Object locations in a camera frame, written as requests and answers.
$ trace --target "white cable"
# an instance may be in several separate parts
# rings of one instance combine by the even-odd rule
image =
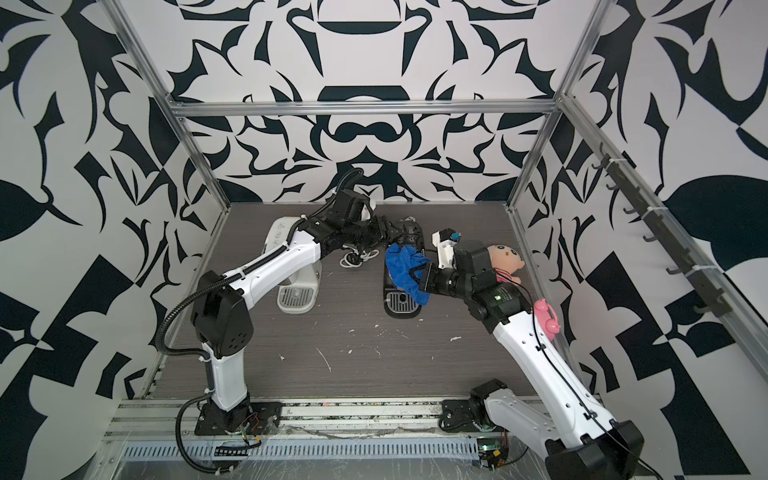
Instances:
[[[339,265],[341,265],[342,268],[359,268],[362,266],[363,263],[367,262],[368,260],[371,260],[372,258],[376,258],[379,255],[378,250],[371,250],[370,252],[363,252],[362,255],[360,255],[360,259],[362,262],[360,262],[358,265],[355,265],[354,263],[350,263],[349,259],[347,258],[348,255],[351,253],[355,253],[352,251],[349,251],[344,255],[344,257],[339,260]]]

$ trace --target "aluminum frame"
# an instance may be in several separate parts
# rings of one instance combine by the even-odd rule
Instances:
[[[548,415],[538,396],[518,396],[531,408]],[[364,436],[444,437],[488,436],[488,432],[443,432],[438,427],[443,400],[466,400],[466,396],[376,397],[330,399],[252,398],[252,402],[282,402],[280,427],[270,433],[276,439],[311,439],[332,435],[341,438]],[[184,399],[124,400],[104,434],[105,442],[171,440],[179,408]],[[199,412],[190,407],[181,420],[182,435],[190,436]],[[222,439],[199,436],[196,439]]]
[[[170,109],[178,117],[242,115],[361,115],[361,114],[490,114],[550,113],[550,98],[519,100],[407,100],[407,101],[285,101],[285,102],[177,102]]]
[[[570,94],[571,90],[573,90],[574,85],[581,76],[581,72],[584,70],[584,64],[587,63],[587,59],[592,55],[595,45],[598,44],[600,31],[603,28],[607,14],[616,2],[617,0],[597,0],[595,2],[589,20],[587,20],[587,26],[581,33],[578,46],[571,57],[571,62],[568,63],[565,69],[565,76],[560,83],[560,88],[555,92],[555,98],[563,94]]]
[[[554,98],[556,99],[555,104],[557,104],[557,99],[563,94],[571,93],[581,72],[584,70],[584,64],[587,63],[587,59],[592,55],[594,46],[598,43],[600,31],[603,28],[607,14],[611,10],[611,6],[616,2],[617,0],[597,0],[595,2],[592,12],[589,15],[587,25],[584,27],[584,31],[579,38],[578,46],[576,47],[576,50],[574,50],[574,54],[571,56],[571,61],[568,62],[568,66],[565,69],[563,81],[560,83],[558,90],[554,94]],[[560,121],[560,111],[560,105],[558,104],[554,113],[547,116],[547,119],[541,126],[541,130],[538,131],[533,147],[531,147],[531,150],[528,152],[528,156],[525,159],[527,161],[523,162],[522,172],[515,181],[512,191],[509,193],[507,205],[516,205],[520,200],[520,196],[525,191],[525,188],[528,186],[528,182],[531,179],[533,171],[536,169],[536,165],[538,165],[541,154],[552,137],[554,128]]]
[[[525,188],[528,186],[528,182],[531,180],[533,172],[536,170],[541,155],[544,153],[544,149],[549,143],[549,139],[554,133],[555,127],[558,126],[562,112],[559,110],[555,113],[548,114],[544,119],[544,123],[539,129],[536,139],[533,142],[531,150],[528,151],[528,156],[523,160],[523,168],[518,175],[515,184],[512,186],[512,191],[509,192],[507,198],[507,205],[514,206],[520,200]]]
[[[168,92],[160,76],[157,74],[157,68],[152,64],[147,49],[141,43],[138,33],[128,19],[128,14],[123,9],[120,0],[99,0],[99,3],[104,7],[104,13],[112,24],[115,34],[118,36],[125,51],[136,64],[136,69],[139,71],[144,83],[147,84],[150,93],[152,93],[154,100],[163,112],[163,116],[165,116],[171,130],[179,139],[179,142],[184,145],[184,148],[187,149],[192,164],[200,172],[208,191],[214,196],[221,209],[226,210],[230,206],[227,195],[210,169],[208,160],[203,156],[197,143],[192,138],[189,129],[183,125],[181,119],[176,117],[171,110],[168,102]]]
[[[224,224],[227,222],[227,218],[230,215],[230,208],[227,208],[221,214],[219,215],[219,218],[216,220],[216,225],[214,225],[214,228],[212,229],[210,233],[210,238],[208,240],[208,245],[206,245],[205,250],[203,251],[203,256],[200,258],[200,265],[195,270],[194,275],[192,276],[192,281],[190,281],[189,286],[187,287],[187,291],[184,292],[184,297],[187,298],[189,295],[195,292],[197,290],[197,281],[200,279],[200,277],[205,273],[206,267],[208,265],[208,262],[210,261],[211,255],[214,253],[214,248],[216,247],[216,244],[219,241],[219,237],[221,236],[221,232],[224,229]],[[179,333],[179,329],[182,325],[184,325],[192,316],[192,309],[186,308],[180,315],[180,318],[177,318],[174,323],[170,326],[170,329],[168,330],[166,334],[166,341],[169,345],[173,345],[174,341],[176,340],[176,335]],[[139,393],[139,396],[141,398],[144,398],[152,393],[152,390],[154,389],[154,384],[157,379],[157,372],[160,371],[163,366],[165,365],[165,361],[167,360],[167,356],[161,354],[160,352],[156,352],[154,356],[154,360],[152,361],[152,364],[147,367],[147,372],[144,374],[144,379],[141,383],[141,392]]]
[[[518,211],[510,207],[506,207],[506,210],[507,215],[509,215],[509,221],[512,224],[512,232],[515,233],[515,238],[518,239],[518,252],[523,261],[525,261],[525,264],[531,266],[531,268],[528,269],[528,273],[530,273],[531,281],[533,282],[533,294],[536,295],[537,298],[551,298],[546,284],[541,279],[538,269],[533,267],[536,263],[533,260],[533,253],[528,246],[528,241],[525,239],[525,227],[523,227]],[[552,343],[560,356],[563,357],[563,360],[565,360],[568,366],[571,367],[571,370],[573,370],[577,376],[580,375],[581,368],[571,352],[568,341],[565,339],[565,334],[562,331],[555,334]]]
[[[570,95],[563,95],[558,99],[557,103],[568,120],[574,125],[575,130],[584,138],[584,141],[598,158],[607,154],[609,158],[619,160],[617,167],[621,173],[638,189],[638,193],[651,207],[663,211],[661,214],[663,222],[669,227],[675,236],[675,240],[690,251],[689,255],[692,261],[698,267],[706,267],[700,268],[700,272],[716,288],[722,289],[724,297],[733,309],[733,311],[720,317],[720,322],[725,326],[739,347],[741,347],[760,375],[768,382],[768,325],[766,325],[750,303],[725,276],[725,273],[700,248],[699,243],[680,225],[680,222],[677,221],[645,180],[629,165],[629,162],[624,161],[626,159],[621,155],[620,151],[605,133],[598,128],[597,124],[591,120],[589,114],[578,100]]]

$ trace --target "white debris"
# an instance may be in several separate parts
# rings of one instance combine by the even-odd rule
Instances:
[[[326,366],[328,367],[328,371],[330,372],[331,371],[331,366],[328,365],[328,360],[326,360],[326,356],[323,355],[323,352],[320,352],[319,348],[315,347],[315,350],[317,350],[317,352],[320,354],[320,356],[322,356],[323,360],[325,360]]]

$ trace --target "metal grate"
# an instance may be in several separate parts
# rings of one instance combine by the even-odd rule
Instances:
[[[419,308],[419,304],[416,303],[413,297],[405,292],[388,292],[386,300],[389,304],[389,309],[394,313],[414,313]]]
[[[287,286],[280,289],[280,306],[302,308],[312,301],[313,289],[308,286]]]
[[[211,458],[212,442],[185,442],[194,458]],[[364,460],[381,458],[457,458],[476,460],[478,444],[471,438],[451,439],[264,439],[248,459],[259,460]],[[123,460],[152,462],[181,459],[173,441],[128,442]]]

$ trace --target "cable tie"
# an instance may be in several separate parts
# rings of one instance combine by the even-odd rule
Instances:
[[[688,277],[694,272],[698,272],[699,270],[719,270],[720,268],[717,265],[694,265],[690,268],[688,273],[685,273],[685,277]]]
[[[640,220],[645,220],[646,215],[656,210],[669,210],[669,209],[666,207],[648,207],[645,209],[645,213],[640,216]]]
[[[245,280],[245,275],[246,274],[245,274],[244,266],[241,265],[241,266],[237,267],[236,269],[234,269],[234,272],[235,272],[235,274],[238,274],[238,273],[240,274],[239,280]]]

